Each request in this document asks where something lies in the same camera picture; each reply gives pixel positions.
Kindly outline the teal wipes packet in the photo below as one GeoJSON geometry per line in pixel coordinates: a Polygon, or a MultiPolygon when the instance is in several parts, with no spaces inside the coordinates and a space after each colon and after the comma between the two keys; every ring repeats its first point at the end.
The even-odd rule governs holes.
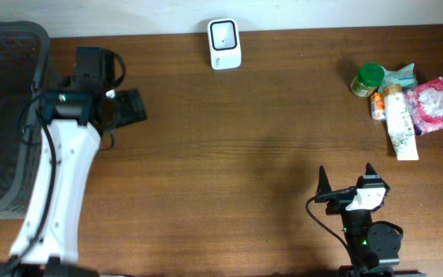
{"type": "Polygon", "coordinates": [[[414,73],[414,63],[406,65],[404,68],[397,71],[389,71],[384,67],[381,68],[385,75],[378,87],[379,93],[383,92],[383,88],[393,84],[400,85],[403,91],[418,86],[418,80],[414,73]]]}

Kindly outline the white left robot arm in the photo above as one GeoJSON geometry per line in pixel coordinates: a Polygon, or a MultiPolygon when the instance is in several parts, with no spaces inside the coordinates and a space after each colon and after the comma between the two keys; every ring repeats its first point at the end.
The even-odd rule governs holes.
{"type": "Polygon", "coordinates": [[[104,133],[143,122],[136,88],[121,90],[122,57],[106,48],[79,47],[75,72],[40,88],[28,107],[41,129],[38,171],[24,223],[0,262],[0,276],[97,276],[78,265],[78,224],[88,174],[104,133]]]}

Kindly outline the red purple tissue pack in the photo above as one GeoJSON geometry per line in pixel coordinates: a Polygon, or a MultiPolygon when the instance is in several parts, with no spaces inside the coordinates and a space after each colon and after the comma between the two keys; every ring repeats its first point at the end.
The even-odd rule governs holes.
{"type": "Polygon", "coordinates": [[[443,129],[443,78],[438,77],[404,92],[416,135],[443,129]]]}

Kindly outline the small orange box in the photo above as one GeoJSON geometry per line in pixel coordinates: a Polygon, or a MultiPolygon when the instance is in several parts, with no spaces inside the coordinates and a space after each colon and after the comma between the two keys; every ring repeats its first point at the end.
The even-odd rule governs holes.
{"type": "Polygon", "coordinates": [[[384,98],[379,92],[371,95],[371,118],[376,121],[386,120],[384,98]]]}

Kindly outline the green lid jar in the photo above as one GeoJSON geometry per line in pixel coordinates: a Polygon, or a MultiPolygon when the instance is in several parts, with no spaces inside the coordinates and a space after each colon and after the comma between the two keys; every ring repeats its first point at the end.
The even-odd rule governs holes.
{"type": "Polygon", "coordinates": [[[381,65],[374,62],[365,63],[351,82],[351,92],[358,97],[369,97],[384,77],[385,71],[381,65]]]}

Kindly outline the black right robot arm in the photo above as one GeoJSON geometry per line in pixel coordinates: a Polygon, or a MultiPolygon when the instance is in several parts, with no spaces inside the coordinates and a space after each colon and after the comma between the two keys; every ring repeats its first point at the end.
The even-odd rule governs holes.
{"type": "Polygon", "coordinates": [[[386,221],[373,221],[371,214],[379,210],[390,192],[390,186],[371,164],[358,177],[357,184],[346,189],[332,190],[325,168],[319,167],[315,196],[305,204],[308,215],[345,248],[350,265],[342,266],[338,274],[344,277],[367,276],[423,276],[422,272],[396,271],[400,263],[399,251],[403,229],[386,221]],[[309,206],[311,202],[325,203],[327,215],[339,215],[343,236],[322,223],[309,206]]]}

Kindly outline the white cream tube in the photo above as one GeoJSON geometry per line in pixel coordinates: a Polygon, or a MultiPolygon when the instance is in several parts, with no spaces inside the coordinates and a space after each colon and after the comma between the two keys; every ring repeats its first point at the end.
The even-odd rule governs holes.
{"type": "Polygon", "coordinates": [[[382,92],[388,135],[397,160],[419,160],[415,130],[402,87],[398,84],[392,84],[384,87],[382,92]]]}

